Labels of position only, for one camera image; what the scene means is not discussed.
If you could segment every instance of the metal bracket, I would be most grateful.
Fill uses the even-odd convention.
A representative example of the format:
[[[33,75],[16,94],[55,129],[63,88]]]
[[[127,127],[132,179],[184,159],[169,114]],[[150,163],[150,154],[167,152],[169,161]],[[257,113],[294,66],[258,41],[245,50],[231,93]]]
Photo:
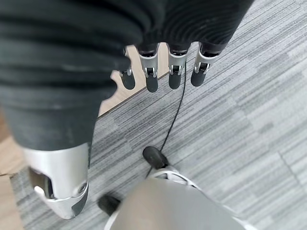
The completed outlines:
[[[209,67],[216,61],[217,57],[219,55],[216,55],[214,57],[206,57],[201,53],[201,43],[199,43],[198,46],[198,52],[196,54],[195,58],[195,64],[194,64],[194,71],[195,73],[199,73],[201,64],[206,64],[205,69],[203,69],[203,74],[206,74],[208,72]]]
[[[178,75],[181,75],[182,70],[183,70],[183,66],[184,63],[187,60],[187,54],[183,54],[183,55],[174,55],[171,54],[169,48],[168,48],[168,69],[169,69],[169,73],[171,75],[174,74],[174,66],[178,66],[179,70],[178,70]]]
[[[150,57],[139,55],[142,64],[142,69],[144,71],[145,77],[147,78],[150,75],[152,75],[154,78],[157,77],[158,75],[158,49],[159,45],[157,47],[157,52]]]

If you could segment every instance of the gray carpet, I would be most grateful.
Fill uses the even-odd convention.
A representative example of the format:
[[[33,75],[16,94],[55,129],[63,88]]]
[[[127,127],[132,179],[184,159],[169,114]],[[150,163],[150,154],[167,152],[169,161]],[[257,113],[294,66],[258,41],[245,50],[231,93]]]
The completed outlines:
[[[256,0],[199,88],[186,96],[164,154],[209,196],[259,230],[307,229],[307,1]],[[194,62],[190,49],[187,73]],[[96,201],[124,197],[160,147],[182,92],[159,90],[128,99],[96,123],[90,191],[73,220],[53,214],[32,191],[25,170],[12,178],[26,230],[101,230]]]

